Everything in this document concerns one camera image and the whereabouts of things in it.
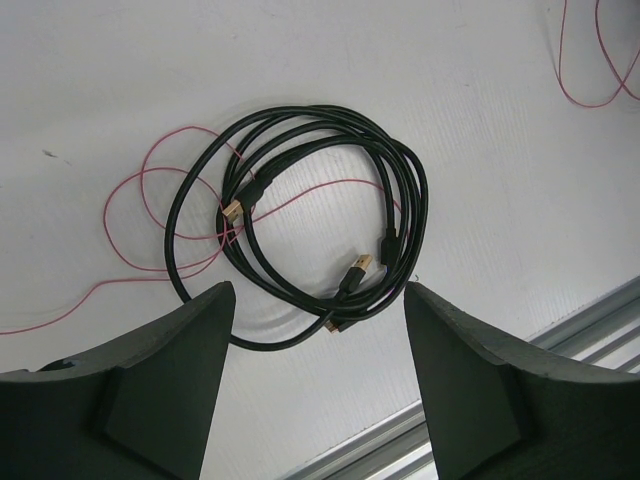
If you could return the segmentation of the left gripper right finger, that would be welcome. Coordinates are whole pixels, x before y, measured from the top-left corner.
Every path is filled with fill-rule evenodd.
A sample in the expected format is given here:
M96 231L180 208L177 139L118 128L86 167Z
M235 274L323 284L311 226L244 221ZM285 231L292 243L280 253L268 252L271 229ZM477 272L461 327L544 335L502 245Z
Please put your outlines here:
M534 346L411 282L404 311L442 479L635 479L639 379Z

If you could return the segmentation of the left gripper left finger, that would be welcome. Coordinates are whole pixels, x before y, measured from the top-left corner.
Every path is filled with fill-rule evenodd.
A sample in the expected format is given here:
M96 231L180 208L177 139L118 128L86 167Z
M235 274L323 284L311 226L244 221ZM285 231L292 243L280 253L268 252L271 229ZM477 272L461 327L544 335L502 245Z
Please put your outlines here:
M1 377L5 479L196 479L230 343L222 282L40 370Z

